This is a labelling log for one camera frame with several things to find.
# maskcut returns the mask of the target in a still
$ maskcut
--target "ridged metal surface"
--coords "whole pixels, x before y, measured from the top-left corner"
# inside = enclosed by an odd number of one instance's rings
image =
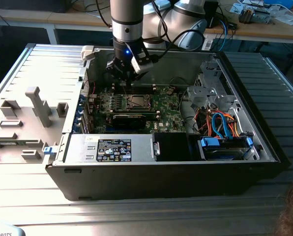
[[[46,46],[37,45],[35,53]],[[74,53],[68,47],[59,48]],[[80,59],[72,58],[58,57],[69,66],[76,66],[75,60]],[[264,68],[264,64],[254,65]],[[281,138],[286,133],[293,135],[285,127],[272,129]],[[71,202],[64,198],[44,165],[0,164],[0,220],[21,226],[27,236],[272,235],[284,208],[281,197],[293,181],[293,147],[284,148],[292,157],[287,171],[276,179],[263,180],[241,196],[231,197]]]
[[[261,54],[226,53],[226,56],[292,161],[293,169],[293,88]]]

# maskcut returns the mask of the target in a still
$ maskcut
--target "wooden desk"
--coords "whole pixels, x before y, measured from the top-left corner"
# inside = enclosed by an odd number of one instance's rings
[[[235,0],[221,0],[220,2],[223,12],[229,21],[238,24],[238,29],[233,37],[234,39],[293,43],[293,26],[289,26],[275,19],[272,19],[268,25],[258,23],[241,24],[238,21],[237,14],[227,11],[230,10],[230,6]],[[107,22],[111,23],[110,9],[104,9],[102,13]],[[58,43],[56,29],[111,31],[104,25],[101,19],[73,9],[70,9],[66,13],[0,9],[0,15],[11,26],[45,28],[52,44]],[[0,25],[6,25],[1,18]],[[206,41],[219,37],[222,32],[223,30],[220,26],[206,29]]]

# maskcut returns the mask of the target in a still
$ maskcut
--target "white cable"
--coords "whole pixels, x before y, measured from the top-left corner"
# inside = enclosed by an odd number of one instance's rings
[[[283,7],[283,8],[285,8],[285,9],[287,9],[290,13],[293,14],[293,12],[292,12],[291,10],[289,10],[286,6],[283,6],[283,5],[281,5],[281,4],[270,4],[270,5]]]

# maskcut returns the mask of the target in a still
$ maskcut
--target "wire bundle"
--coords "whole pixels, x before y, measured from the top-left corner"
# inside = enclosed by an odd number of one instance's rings
[[[198,122],[199,111],[194,117],[194,120]],[[216,128],[215,120],[221,119],[221,125]],[[237,131],[236,120],[228,113],[224,113],[220,110],[211,110],[206,113],[205,123],[199,128],[198,132],[201,132],[203,135],[213,136],[213,137],[223,139],[223,135],[220,133],[220,129],[223,128],[225,135],[229,138],[239,137],[239,133]]]
[[[223,29],[223,32],[221,33],[220,37],[218,38],[218,40],[214,43],[213,47],[211,48],[211,51],[213,51],[213,49],[216,47],[216,51],[222,51],[225,49],[225,47],[230,47],[233,41],[233,36],[235,35],[236,31],[232,30],[232,35],[229,39],[226,39],[227,35],[229,34],[229,21],[226,18],[226,16],[223,13],[223,10],[220,6],[218,6],[218,8],[220,9],[221,13],[216,12],[216,14],[218,14],[219,16],[216,15],[217,19],[219,20],[220,24],[221,24],[221,28]],[[219,47],[219,41],[221,40],[221,37],[225,35],[224,39],[223,39],[223,43],[221,45],[221,48],[218,49]]]

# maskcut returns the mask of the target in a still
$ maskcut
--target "electronic equipment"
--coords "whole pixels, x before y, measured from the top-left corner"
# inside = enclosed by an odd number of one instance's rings
[[[217,0],[206,0],[204,5],[206,27],[208,29],[213,28],[219,24],[219,21],[215,19],[215,13],[219,2]]]
[[[171,7],[169,1],[111,0],[115,56],[108,61],[107,71],[131,87],[133,81],[140,80],[161,59],[150,55],[144,43],[152,47],[176,38],[174,44],[178,47],[198,48],[206,28],[204,3],[205,0],[178,1]]]
[[[71,0],[0,0],[0,8],[7,10],[36,10],[64,13]]]
[[[0,85],[0,163],[41,163],[73,201],[240,194],[290,165],[293,88],[269,59],[168,52],[128,88],[112,49],[86,48],[23,51]]]

